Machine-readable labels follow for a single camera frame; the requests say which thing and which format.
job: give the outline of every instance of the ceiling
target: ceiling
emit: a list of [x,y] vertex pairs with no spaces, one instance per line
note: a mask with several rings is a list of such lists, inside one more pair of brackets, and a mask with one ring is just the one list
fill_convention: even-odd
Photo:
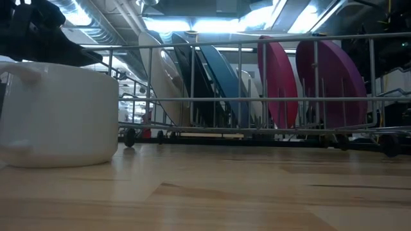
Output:
[[[109,31],[120,39],[115,45],[138,45],[138,31],[133,30],[132,15],[126,14],[116,7],[114,1],[125,5],[123,0],[50,0],[72,1],[85,8],[94,8],[95,23],[90,26],[65,25],[63,29],[72,41],[78,44],[95,44],[91,36],[85,36],[87,30],[106,24]],[[368,0],[383,4],[385,0]],[[369,9],[356,8],[353,12],[340,13],[341,9],[351,0],[160,0],[155,6],[139,6],[135,0],[129,1],[132,11],[136,14],[143,26],[138,30],[152,31],[155,35],[170,35],[174,25],[182,24],[182,30],[197,30],[200,33],[198,41],[217,42],[228,40],[250,40],[260,35],[298,35],[307,36],[307,32],[326,32],[329,35],[345,34],[352,30],[352,25],[358,22],[358,17]],[[297,43],[288,43],[287,48],[295,48]],[[135,67],[132,72],[141,80],[146,79],[144,70],[141,71],[141,57],[138,52],[133,54],[137,61],[128,61],[127,65]]]

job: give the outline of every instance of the dishwasher rack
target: dishwasher rack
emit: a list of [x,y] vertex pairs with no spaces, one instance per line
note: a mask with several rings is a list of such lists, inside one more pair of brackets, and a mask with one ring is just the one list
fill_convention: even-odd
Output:
[[[377,95],[376,90],[376,72],[375,72],[375,50],[374,50],[374,40],[376,39],[383,39],[383,38],[394,38],[394,37],[411,37],[411,33],[388,33],[388,34],[373,34],[373,35],[344,35],[344,36],[332,36],[332,37],[279,37],[279,38],[271,38],[271,39],[264,39],[264,40],[241,40],[241,41],[227,41],[227,42],[195,42],[195,43],[187,43],[187,44],[160,44],[156,46],[121,46],[121,47],[104,47],[104,48],[88,48],[84,49],[83,53],[91,58],[93,58],[89,51],[99,52],[99,51],[109,51],[109,63],[105,64],[101,61],[99,63],[103,64],[104,66],[109,68],[109,73],[114,71],[116,73],[115,78],[121,80],[123,78],[128,78],[134,82],[134,95],[131,95],[131,98],[120,98],[121,101],[129,101],[133,102],[142,101],[146,102],[146,119],[145,123],[119,123],[119,126],[122,128],[127,128],[125,136],[126,139],[131,139],[131,146],[134,143],[134,136],[136,135],[134,129],[157,129],[159,133],[157,134],[157,138],[165,139],[167,137],[167,133],[164,134],[163,130],[171,132],[171,136],[175,137],[176,134],[179,133],[216,133],[216,134],[243,134],[243,137],[250,136],[250,135],[319,135],[320,141],[327,146],[329,141],[337,141],[340,144],[342,149],[347,149],[347,144],[349,143],[349,138],[347,135],[351,134],[362,134],[365,137],[368,137],[373,143],[379,145],[381,150],[387,154],[388,156],[396,156],[401,153],[401,147],[399,145],[398,137],[411,137],[411,126],[397,126],[397,127],[379,127],[379,124],[385,124],[385,116],[384,116],[384,105],[385,102],[388,101],[410,101],[409,98],[404,97],[383,97]],[[321,76],[319,74],[319,43],[318,41],[321,40],[345,40],[345,39],[367,39],[369,41],[369,53],[370,53],[370,70],[371,70],[371,96],[366,98],[350,98],[350,97],[339,97],[339,98],[327,98],[327,97],[320,97],[320,91],[324,91],[324,82],[321,84]],[[214,98],[194,98],[193,97],[193,90],[191,91],[191,95],[189,98],[152,98],[152,88],[151,88],[151,66],[152,66],[152,52],[155,48],[166,48],[166,47],[190,47],[191,52],[191,63],[194,63],[195,60],[195,53],[196,47],[199,46],[206,46],[206,45],[234,45],[236,44],[238,47],[238,69],[241,70],[242,66],[242,46],[244,44],[259,44],[262,43],[264,49],[267,48],[267,44],[270,42],[300,42],[300,41],[312,41],[314,43],[314,63],[313,68],[315,69],[315,97],[309,98],[306,97],[305,92],[303,92],[303,96],[300,98],[269,98],[267,96],[267,71],[262,73],[262,84],[263,84],[263,97],[262,98],[250,98],[250,92],[248,92],[248,97],[242,98],[241,97],[241,81],[238,81],[238,88],[239,93],[237,98],[221,98],[219,95],[216,95]],[[140,50],[140,49],[149,49],[150,52],[150,61],[149,66],[150,70],[147,71],[148,80],[147,83],[141,83],[140,81],[134,80],[128,76],[124,77],[121,76],[121,73],[112,67],[112,59],[113,59],[113,52],[114,51],[130,51],[130,50]],[[263,52],[263,59],[267,60],[267,52]],[[263,68],[267,69],[267,61],[263,62]],[[194,77],[195,77],[195,70],[194,66],[191,66],[191,89],[194,89]],[[136,96],[136,85],[142,85],[146,87],[146,98],[139,98]],[[383,80],[381,78],[380,84],[381,90],[383,89]],[[192,126],[175,126],[174,124],[167,124],[167,123],[159,123],[155,121],[150,121],[148,119],[148,112],[150,103],[153,103],[155,107],[160,107],[160,102],[163,101],[181,101],[181,102],[190,102],[190,122]],[[231,127],[205,127],[199,123],[199,121],[194,118],[194,102],[198,101],[213,101],[213,102],[240,102],[245,101],[250,103],[251,101],[260,101],[263,104],[263,117],[259,120],[258,123],[251,123],[249,122],[248,127],[242,128],[236,126],[234,123],[231,123]],[[280,129],[277,128],[276,125],[270,120],[268,116],[268,102],[271,101],[278,101],[286,102],[297,101],[299,102],[299,113],[296,122],[294,123],[293,128],[287,129]],[[366,101],[372,105],[372,121],[369,122],[368,119],[364,120],[363,124],[359,124],[356,126],[343,126],[340,128],[327,128],[327,121],[326,116],[324,116],[324,120],[320,120],[320,116],[316,116],[314,120],[308,121],[306,118],[306,112],[308,109],[308,103],[314,101],[315,107],[313,110],[315,111],[315,115],[320,115],[320,102],[328,101],[339,101],[339,102],[349,102],[349,101]],[[326,114],[326,107],[323,107],[323,113]],[[287,109],[285,110],[285,118],[287,118]]]

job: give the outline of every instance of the purple plate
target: purple plate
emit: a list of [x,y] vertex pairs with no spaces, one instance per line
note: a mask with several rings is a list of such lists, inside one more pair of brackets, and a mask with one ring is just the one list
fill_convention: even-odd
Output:
[[[331,41],[319,43],[319,92],[322,97],[324,80],[325,97],[367,97],[365,85],[354,62],[347,53]],[[314,42],[300,42],[295,57],[301,83],[305,81],[307,97],[315,97]],[[345,102],[345,125],[363,124],[367,113],[366,101]],[[324,119],[323,103],[320,103],[320,117]],[[327,128],[344,126],[344,104],[341,101],[326,103]]]

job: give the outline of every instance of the rack wheel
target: rack wheel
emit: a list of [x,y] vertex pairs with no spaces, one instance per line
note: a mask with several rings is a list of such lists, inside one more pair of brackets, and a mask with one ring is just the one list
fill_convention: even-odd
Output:
[[162,130],[157,132],[157,139],[159,140],[159,144],[162,144],[162,141],[164,140],[164,132],[162,132]]
[[172,132],[172,133],[170,134],[170,138],[171,138],[171,139],[177,139],[177,134],[176,134],[175,132]]
[[399,144],[398,137],[395,135],[380,136],[380,145],[384,154],[390,158],[401,154],[401,145]]
[[319,141],[322,148],[329,147],[329,139],[326,135],[321,135]]
[[124,136],[124,144],[131,148],[136,143],[136,131],[133,128],[127,128]]
[[348,150],[348,145],[349,145],[348,137],[346,135],[335,135],[335,137],[337,138],[338,147],[342,151],[347,151]]

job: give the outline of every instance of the wooden floor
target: wooden floor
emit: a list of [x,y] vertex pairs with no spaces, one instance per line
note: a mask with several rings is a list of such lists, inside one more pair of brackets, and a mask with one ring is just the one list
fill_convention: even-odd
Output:
[[411,158],[122,144],[111,163],[0,164],[0,230],[410,230]]

